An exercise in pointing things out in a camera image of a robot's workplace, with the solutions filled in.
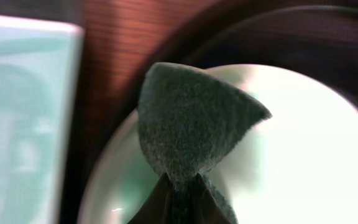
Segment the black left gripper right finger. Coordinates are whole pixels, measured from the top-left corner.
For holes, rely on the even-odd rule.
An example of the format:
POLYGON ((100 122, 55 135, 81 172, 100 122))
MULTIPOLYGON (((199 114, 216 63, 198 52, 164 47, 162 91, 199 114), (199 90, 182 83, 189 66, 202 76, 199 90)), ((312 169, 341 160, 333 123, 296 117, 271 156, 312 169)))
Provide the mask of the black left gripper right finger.
POLYGON ((191 181, 191 206, 194 224, 230 224, 200 174, 191 181))

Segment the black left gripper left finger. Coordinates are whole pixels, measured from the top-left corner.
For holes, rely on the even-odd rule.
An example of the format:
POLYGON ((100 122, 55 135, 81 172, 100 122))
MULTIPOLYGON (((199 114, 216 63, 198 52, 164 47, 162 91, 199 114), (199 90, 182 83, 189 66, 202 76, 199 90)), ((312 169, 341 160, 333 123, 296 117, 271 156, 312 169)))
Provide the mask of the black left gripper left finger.
POLYGON ((166 173, 128 224, 171 224, 173 185, 166 173))

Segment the green scouring sponge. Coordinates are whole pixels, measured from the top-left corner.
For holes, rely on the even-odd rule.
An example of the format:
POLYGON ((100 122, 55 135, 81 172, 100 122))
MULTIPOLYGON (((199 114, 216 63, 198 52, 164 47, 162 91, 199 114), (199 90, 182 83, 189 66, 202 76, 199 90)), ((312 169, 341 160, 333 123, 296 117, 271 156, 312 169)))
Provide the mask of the green scouring sponge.
POLYGON ((223 215, 236 223, 232 207, 206 174, 271 112, 207 70, 168 62, 157 62, 146 73, 137 112, 142 153, 173 184, 173 222, 190 222, 188 187, 199 174, 223 215))

